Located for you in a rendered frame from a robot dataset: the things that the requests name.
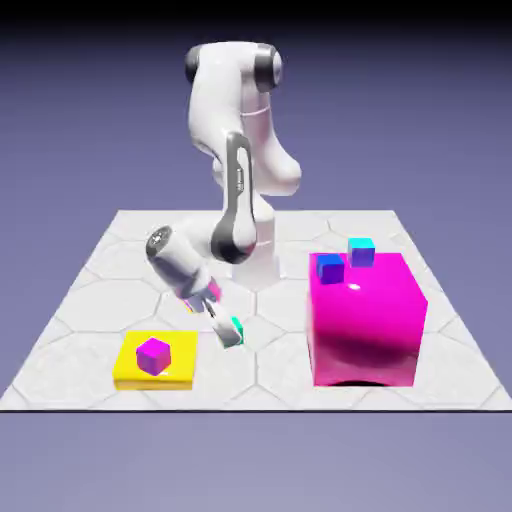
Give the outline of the small cyan cube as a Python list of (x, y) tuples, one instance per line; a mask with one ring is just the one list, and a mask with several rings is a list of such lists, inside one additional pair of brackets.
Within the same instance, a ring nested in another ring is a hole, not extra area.
[(370, 268), (374, 264), (375, 244), (369, 237), (350, 237), (347, 257), (353, 268)]

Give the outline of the small magenta cube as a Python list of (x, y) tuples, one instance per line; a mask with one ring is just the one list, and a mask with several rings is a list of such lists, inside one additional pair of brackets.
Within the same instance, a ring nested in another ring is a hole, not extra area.
[(158, 376), (171, 364), (171, 347), (160, 339), (150, 337), (137, 347), (136, 362), (140, 370)]

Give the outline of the small blue cube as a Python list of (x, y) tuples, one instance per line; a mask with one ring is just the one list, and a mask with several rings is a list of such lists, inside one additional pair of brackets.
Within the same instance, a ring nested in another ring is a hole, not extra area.
[(344, 281), (345, 263), (338, 253), (325, 253), (316, 256), (316, 273), (323, 285)]

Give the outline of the large yellow box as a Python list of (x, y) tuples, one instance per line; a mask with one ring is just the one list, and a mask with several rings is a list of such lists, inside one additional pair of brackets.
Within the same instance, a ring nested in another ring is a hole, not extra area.
[[(136, 349), (155, 337), (171, 347), (171, 364), (158, 376), (140, 370)], [(112, 376), (117, 390), (191, 390), (195, 372), (198, 333), (175, 330), (131, 330), (125, 335)]]

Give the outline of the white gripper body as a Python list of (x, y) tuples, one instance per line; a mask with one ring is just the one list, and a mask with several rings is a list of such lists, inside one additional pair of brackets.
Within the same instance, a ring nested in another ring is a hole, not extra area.
[(193, 295), (185, 300), (185, 304), (193, 313), (204, 313), (212, 325), (219, 324), (217, 298), (214, 295)]

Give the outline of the large magenta box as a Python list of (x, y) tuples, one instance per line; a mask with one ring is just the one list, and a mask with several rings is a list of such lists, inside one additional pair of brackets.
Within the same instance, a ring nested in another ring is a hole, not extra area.
[(323, 284), (309, 255), (306, 332), (313, 384), (414, 384), (428, 300), (400, 253), (378, 253), (369, 268), (344, 266)]

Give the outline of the small green cube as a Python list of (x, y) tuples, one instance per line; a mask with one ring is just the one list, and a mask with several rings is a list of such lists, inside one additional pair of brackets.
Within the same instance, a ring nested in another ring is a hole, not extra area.
[(222, 343), (225, 348), (244, 343), (244, 328), (236, 316), (231, 316), (229, 323), (223, 328)]

